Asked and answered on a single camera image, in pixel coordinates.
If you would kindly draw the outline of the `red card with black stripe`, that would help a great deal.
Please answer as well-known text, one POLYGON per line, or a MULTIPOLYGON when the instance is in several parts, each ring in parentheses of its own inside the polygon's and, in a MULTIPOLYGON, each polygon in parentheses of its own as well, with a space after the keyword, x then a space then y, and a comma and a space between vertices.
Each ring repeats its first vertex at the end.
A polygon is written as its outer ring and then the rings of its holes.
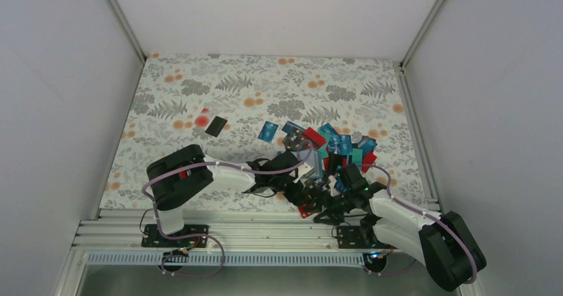
POLYGON ((327 143, 327 140, 320 133, 310 127, 303 131, 302 138, 309 140, 315 150, 322 148, 327 143))

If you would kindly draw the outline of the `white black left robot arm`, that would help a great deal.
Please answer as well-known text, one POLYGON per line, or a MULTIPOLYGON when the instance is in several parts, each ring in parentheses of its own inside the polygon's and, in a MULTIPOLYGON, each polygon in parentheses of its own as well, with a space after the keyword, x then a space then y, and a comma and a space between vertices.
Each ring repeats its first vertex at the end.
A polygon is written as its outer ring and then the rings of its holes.
POLYGON ((230 163, 212 158, 193 144, 149 164, 149 181, 141 191, 153 203, 158 237, 168 246, 183 241, 183 205, 204 190, 258 196, 264 192, 298 194, 303 189, 301 180, 315 170, 308 162, 314 152, 304 141, 296 150, 286 150, 272 159, 230 163))

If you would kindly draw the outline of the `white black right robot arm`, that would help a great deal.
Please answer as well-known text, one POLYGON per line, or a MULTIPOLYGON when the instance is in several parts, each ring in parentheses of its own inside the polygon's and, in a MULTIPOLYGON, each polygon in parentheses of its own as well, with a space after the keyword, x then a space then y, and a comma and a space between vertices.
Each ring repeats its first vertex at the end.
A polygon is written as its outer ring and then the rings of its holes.
POLYGON ((350 164, 329 173, 328 196, 319 199, 323 209, 314 221, 345 229, 347 214, 363 210, 355 227, 358 238, 345 239, 352 248, 389 247, 404 252, 424 265, 445 291, 472 284, 487 260, 462 216, 428 210, 394 194, 386 169, 381 169, 385 183, 368 182, 362 173, 365 167, 350 164))

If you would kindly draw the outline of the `teal leather card holder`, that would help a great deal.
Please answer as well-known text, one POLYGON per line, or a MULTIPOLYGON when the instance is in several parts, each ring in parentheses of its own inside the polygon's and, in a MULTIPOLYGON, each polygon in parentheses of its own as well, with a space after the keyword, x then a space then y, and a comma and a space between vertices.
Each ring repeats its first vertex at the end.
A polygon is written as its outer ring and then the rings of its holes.
POLYGON ((302 165, 298 166, 299 180, 322 179, 323 167, 318 152, 314 148, 305 149, 299 152, 292 152, 299 161, 307 159, 302 165))

